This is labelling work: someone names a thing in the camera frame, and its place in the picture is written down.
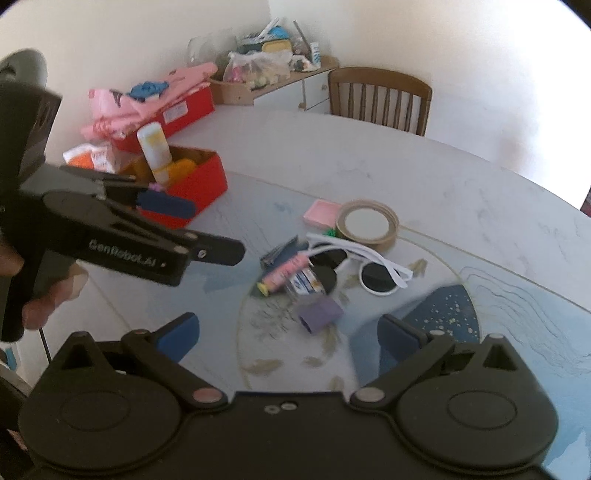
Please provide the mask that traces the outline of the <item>person left hand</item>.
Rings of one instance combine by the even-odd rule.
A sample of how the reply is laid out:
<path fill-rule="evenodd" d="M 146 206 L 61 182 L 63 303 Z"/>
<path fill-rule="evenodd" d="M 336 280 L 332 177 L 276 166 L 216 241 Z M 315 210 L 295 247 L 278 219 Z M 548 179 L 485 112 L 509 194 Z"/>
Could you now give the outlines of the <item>person left hand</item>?
<path fill-rule="evenodd" d="M 24 267 L 23 258 L 4 240 L 1 240 L 1 280 L 7 282 Z M 69 266 L 68 273 L 51 278 L 36 295 L 21 308 L 22 326 L 26 330 L 40 330 L 53 312 L 63 303 L 79 297 L 89 278 L 88 272 L 77 262 Z"/>

